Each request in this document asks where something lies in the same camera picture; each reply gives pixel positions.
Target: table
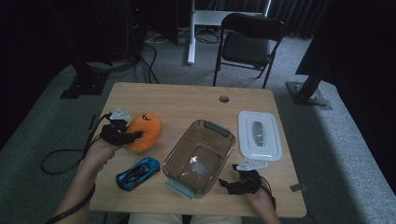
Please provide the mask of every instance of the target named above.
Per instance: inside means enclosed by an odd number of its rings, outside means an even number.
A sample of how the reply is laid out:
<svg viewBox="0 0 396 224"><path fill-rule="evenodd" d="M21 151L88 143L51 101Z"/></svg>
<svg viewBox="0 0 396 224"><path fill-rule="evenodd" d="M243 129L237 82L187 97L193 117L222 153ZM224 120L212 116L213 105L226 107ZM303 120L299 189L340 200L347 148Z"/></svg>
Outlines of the table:
<svg viewBox="0 0 396 224"><path fill-rule="evenodd" d="M228 103L219 98L228 97ZM143 154L121 149L105 165L96 180L96 192L91 210L111 212L171 213L186 215L257 216L245 196L229 195L219 182L202 198L186 199L166 186L167 177L160 171L133 191L124 191L116 184L119 174L143 158L150 156L162 165L184 132L198 119L211 120L228 128L236 137L236 144L219 178L239 181L232 164L244 157L239 150L237 118L242 110L269 112L276 117L283 157L278 162L260 169L273 189L277 213L280 217L303 217L306 214L303 195L292 192L298 184L288 143L276 108L274 95L269 90L224 87L181 86L165 84L116 83L107 99L103 114L116 108L131 115L141 112L157 114L163 122L163 133L157 144Z"/></svg>
<svg viewBox="0 0 396 224"><path fill-rule="evenodd" d="M253 16L264 16L268 14L269 6L271 0L265 2L263 13L254 12L244 12L248 15ZM190 46L189 46L189 58L188 64L194 64L195 62L195 25L213 25L221 26L221 21L228 14L233 13L233 11L210 11L210 10L195 10L195 0L191 0L191 36L190 36Z"/></svg>

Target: hand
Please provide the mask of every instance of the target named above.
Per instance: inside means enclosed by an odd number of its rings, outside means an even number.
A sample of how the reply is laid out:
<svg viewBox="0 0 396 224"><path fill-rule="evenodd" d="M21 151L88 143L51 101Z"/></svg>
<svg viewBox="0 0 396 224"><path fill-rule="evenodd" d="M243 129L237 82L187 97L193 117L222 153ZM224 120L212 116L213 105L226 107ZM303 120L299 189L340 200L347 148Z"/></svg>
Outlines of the hand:
<svg viewBox="0 0 396 224"><path fill-rule="evenodd" d="M102 138L95 137L82 165L84 165L84 167L88 166L96 172L99 172L103 169L107 161L114 157L115 152L122 147L123 146L110 145Z"/></svg>
<svg viewBox="0 0 396 224"><path fill-rule="evenodd" d="M262 181L262 186L268 189L267 183ZM271 196L264 189L259 188L255 194L245 194L247 200L257 211L258 215L265 223L277 224L280 223L279 217L276 214L275 208L272 203Z"/></svg>

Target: tripod base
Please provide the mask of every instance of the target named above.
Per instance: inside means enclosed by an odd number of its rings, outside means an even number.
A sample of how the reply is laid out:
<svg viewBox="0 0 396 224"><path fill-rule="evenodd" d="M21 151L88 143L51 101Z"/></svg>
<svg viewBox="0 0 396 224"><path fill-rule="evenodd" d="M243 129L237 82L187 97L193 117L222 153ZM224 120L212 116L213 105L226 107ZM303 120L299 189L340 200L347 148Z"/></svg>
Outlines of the tripod base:
<svg viewBox="0 0 396 224"><path fill-rule="evenodd" d="M77 74L69 90L62 93L61 99L77 99L80 95L101 95L107 78L108 74L106 73L95 74L89 84L81 84L84 82L80 80Z"/></svg>
<svg viewBox="0 0 396 224"><path fill-rule="evenodd" d="M332 110L332 106L330 105L329 101L323 98L319 89L316 89L311 97L303 98L299 94L301 87L304 85L303 82L286 82L286 85L289 88L291 97L295 104L318 105L319 108L322 110Z"/></svg>

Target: toy car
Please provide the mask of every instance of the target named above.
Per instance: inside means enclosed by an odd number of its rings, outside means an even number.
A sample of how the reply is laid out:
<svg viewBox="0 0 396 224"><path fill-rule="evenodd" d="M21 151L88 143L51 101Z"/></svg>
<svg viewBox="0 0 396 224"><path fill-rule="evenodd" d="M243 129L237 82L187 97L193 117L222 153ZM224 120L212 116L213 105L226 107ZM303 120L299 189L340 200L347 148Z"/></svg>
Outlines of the toy car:
<svg viewBox="0 0 396 224"><path fill-rule="evenodd" d="M131 191L154 174L160 171L160 164L151 157L146 157L131 169L116 176L117 185L120 189Z"/></svg>

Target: black curtain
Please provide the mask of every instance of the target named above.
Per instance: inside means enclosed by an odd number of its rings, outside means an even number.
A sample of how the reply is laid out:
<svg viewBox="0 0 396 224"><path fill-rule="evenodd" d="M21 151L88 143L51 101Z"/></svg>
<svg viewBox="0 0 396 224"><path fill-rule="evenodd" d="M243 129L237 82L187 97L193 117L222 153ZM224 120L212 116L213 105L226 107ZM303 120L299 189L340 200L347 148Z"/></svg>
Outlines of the black curtain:
<svg viewBox="0 0 396 224"><path fill-rule="evenodd" d="M310 38L319 28L331 1L272 0L268 17L285 22L289 35Z"/></svg>
<svg viewBox="0 0 396 224"><path fill-rule="evenodd" d="M321 76L336 86L393 191L396 190L394 36L396 6L392 1L333 0L296 72Z"/></svg>
<svg viewBox="0 0 396 224"><path fill-rule="evenodd" d="M73 50L83 63L111 64L112 56L138 54L134 35L126 31L133 26L128 6L128 0L0 1L0 92L5 96L1 118L6 127L0 149L53 77L76 58ZM60 18L69 36L63 33ZM73 40L73 49L66 38Z"/></svg>

